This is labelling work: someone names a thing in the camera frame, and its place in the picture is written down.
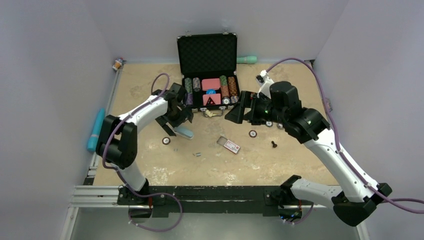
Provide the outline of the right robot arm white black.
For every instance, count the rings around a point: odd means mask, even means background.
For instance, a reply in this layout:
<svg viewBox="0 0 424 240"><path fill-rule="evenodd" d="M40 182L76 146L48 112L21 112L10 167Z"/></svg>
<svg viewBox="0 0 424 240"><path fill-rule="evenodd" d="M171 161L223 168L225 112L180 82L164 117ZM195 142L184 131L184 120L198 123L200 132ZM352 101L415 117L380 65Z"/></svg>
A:
<svg viewBox="0 0 424 240"><path fill-rule="evenodd" d="M387 183L378 183L344 151L335 132L316 109L303 107L298 90L287 81L272 83L269 95L242 91L225 119L236 124L248 122L281 124L284 131L310 150L336 179L329 186L293 175L281 185L279 200L292 204L305 200L332 209L345 224L355 227L367 219L391 194Z"/></svg>

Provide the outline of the light blue stapler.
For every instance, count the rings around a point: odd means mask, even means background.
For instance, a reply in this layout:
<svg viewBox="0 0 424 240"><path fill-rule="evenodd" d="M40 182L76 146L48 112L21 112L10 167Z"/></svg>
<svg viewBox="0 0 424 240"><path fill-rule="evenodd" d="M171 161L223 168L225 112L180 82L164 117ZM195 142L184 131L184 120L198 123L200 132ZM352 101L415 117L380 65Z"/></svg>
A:
<svg viewBox="0 0 424 240"><path fill-rule="evenodd" d="M194 133L193 133L190 129L188 129L188 128L186 128L185 126L182 126L182 125L180 125L180 126L178 126L178 127L175 127L175 128L173 129L173 131L174 131L177 135L182 136L182 137L184 137L184 138L186 138L186 139L188 139L188 140L192 140L192 139L193 139L193 137L194 137Z"/></svg>

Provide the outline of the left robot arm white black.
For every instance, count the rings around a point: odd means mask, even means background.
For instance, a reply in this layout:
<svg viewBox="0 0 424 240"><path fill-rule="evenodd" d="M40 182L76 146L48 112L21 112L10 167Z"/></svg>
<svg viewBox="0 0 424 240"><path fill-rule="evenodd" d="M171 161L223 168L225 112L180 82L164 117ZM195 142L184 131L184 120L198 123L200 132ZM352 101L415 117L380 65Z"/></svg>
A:
<svg viewBox="0 0 424 240"><path fill-rule="evenodd" d="M115 170L130 190L129 197L138 205L149 199L149 182L136 163L138 135L152 122L170 136L180 135L191 140L194 133L183 127L192 122L193 113L183 105L186 89L173 83L170 89L156 90L133 110L119 116L108 115L103 119L95 152L102 158L104 168Z"/></svg>

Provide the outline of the red white staple box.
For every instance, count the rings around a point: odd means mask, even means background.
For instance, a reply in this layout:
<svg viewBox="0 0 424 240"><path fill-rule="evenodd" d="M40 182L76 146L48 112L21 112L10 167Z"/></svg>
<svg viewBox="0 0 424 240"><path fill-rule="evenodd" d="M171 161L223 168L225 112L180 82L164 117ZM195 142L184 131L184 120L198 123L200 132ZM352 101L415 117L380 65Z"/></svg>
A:
<svg viewBox="0 0 424 240"><path fill-rule="evenodd" d="M241 147L224 136L220 136L216 143L234 154L238 154Z"/></svg>

